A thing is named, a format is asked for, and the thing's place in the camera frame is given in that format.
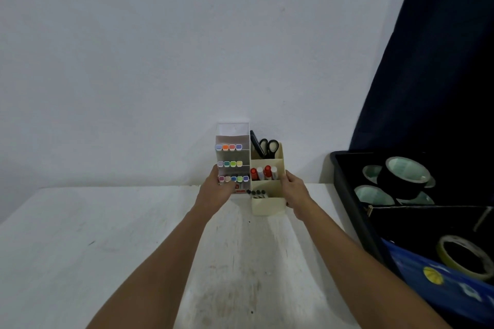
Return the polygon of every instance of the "yellow tape roll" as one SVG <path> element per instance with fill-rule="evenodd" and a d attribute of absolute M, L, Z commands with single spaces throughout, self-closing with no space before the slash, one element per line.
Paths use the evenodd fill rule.
<path fill-rule="evenodd" d="M 468 251 L 472 252 L 473 255 L 478 257 L 482 265 L 484 267 L 485 273 L 476 273 L 471 270 L 466 269 L 462 265 L 458 264 L 453 258 L 448 254 L 446 249 L 444 248 L 444 243 L 452 242 L 465 247 Z M 436 246 L 437 254 L 439 258 L 442 260 L 444 264 L 446 264 L 449 268 L 460 271 L 467 276 L 475 278 L 481 281 L 487 281 L 494 276 L 494 262 L 492 259 L 482 250 L 480 247 L 474 245 L 472 242 L 466 240 L 465 238 L 461 238 L 453 235 L 446 235 L 439 239 L 439 243 Z"/>

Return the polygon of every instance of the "black tape roll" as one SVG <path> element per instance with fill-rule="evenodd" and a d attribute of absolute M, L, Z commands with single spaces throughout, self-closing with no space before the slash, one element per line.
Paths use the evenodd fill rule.
<path fill-rule="evenodd" d="M 397 199 L 415 199 L 429 181 L 427 168 L 415 160 L 401 156 L 386 159 L 377 176 L 377 185 Z"/>

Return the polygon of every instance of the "white table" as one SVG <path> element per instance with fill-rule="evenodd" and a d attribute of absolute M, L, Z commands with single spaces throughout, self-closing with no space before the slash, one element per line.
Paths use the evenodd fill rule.
<path fill-rule="evenodd" d="M 353 238 L 332 185 L 312 197 Z M 39 190 L 0 225 L 0 327 L 84 328 L 198 186 Z M 358 327 L 304 225 L 231 199 L 206 226 L 175 328 Z"/>

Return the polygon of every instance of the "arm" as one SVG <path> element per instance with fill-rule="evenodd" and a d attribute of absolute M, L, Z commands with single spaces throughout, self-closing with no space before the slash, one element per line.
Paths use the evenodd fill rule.
<path fill-rule="evenodd" d="M 301 179 L 287 171 L 281 185 L 362 328 L 450 327 L 415 291 L 353 242 L 311 199 Z"/>
<path fill-rule="evenodd" d="M 202 232 L 234 187 L 234 182 L 218 185 L 215 165 L 192 209 L 114 292 L 87 329 L 172 328 Z"/>

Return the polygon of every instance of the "dark blue curtain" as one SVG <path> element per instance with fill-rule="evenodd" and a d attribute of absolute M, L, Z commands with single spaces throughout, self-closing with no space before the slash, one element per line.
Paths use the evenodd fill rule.
<path fill-rule="evenodd" d="M 491 201 L 493 22 L 494 0 L 404 0 L 350 149 L 434 154 Z"/>

